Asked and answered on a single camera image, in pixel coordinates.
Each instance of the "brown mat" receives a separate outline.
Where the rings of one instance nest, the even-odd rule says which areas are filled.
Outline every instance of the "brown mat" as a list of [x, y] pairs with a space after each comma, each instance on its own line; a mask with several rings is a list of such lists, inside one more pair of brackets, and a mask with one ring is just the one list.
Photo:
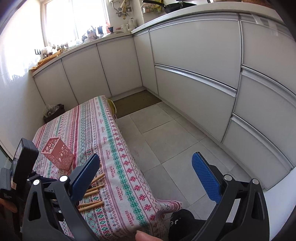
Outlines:
[[117, 109], [116, 116], [120, 118], [159, 102], [161, 102], [160, 99], [144, 90], [114, 101]]

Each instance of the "pink plastic basket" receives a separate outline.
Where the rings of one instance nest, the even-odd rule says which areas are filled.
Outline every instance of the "pink plastic basket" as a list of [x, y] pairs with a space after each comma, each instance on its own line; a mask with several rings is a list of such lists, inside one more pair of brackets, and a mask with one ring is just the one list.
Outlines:
[[74, 158], [73, 153], [61, 137], [49, 138], [41, 154], [44, 154], [58, 169], [69, 170]]

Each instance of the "finger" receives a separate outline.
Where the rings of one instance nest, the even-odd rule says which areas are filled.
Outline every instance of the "finger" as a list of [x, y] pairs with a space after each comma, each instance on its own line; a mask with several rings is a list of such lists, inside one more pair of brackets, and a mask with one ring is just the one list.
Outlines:
[[137, 230], [136, 241], [162, 241], [162, 240]]

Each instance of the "white cabinet door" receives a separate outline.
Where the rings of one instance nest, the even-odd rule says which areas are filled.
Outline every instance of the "white cabinet door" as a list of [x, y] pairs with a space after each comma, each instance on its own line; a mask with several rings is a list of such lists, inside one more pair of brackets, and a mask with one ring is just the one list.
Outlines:
[[142, 86], [133, 38], [98, 46], [112, 96]]
[[160, 97], [222, 141], [232, 113], [236, 90], [176, 68], [156, 65], [155, 70]]
[[233, 115], [222, 142], [266, 189], [270, 189], [291, 170], [284, 155], [240, 117]]
[[96, 96], [111, 96], [96, 45], [82, 49], [62, 59], [79, 104]]
[[158, 94], [149, 33], [134, 36], [143, 85]]
[[244, 67], [234, 112], [296, 165], [296, 95], [278, 82]]
[[62, 62], [38, 73], [34, 79], [46, 104], [63, 104], [66, 111], [78, 105]]
[[[217, 16], [221, 19], [209, 19]], [[215, 13], [179, 21], [150, 31], [155, 63], [189, 70], [237, 89], [241, 66], [237, 14]]]
[[286, 27], [260, 19], [264, 25], [242, 20], [243, 65], [280, 82], [296, 94], [296, 43]]

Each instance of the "white kettle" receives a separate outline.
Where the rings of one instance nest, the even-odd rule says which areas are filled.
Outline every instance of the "white kettle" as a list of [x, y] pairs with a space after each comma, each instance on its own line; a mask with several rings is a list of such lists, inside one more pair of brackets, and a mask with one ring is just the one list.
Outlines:
[[135, 27], [135, 22], [134, 22], [134, 20], [133, 20], [133, 18], [130, 18], [129, 20], [128, 20], [128, 30], [129, 31], [132, 31], [132, 30], [134, 30], [136, 27]]

